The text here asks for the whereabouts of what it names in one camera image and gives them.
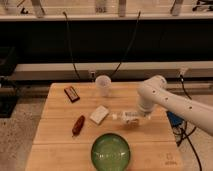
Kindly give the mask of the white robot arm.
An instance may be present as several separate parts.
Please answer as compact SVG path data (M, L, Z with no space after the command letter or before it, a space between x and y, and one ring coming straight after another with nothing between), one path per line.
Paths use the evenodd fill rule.
M166 85L167 81L161 75L140 82L138 113L147 116L158 104L213 136L213 107L170 93Z

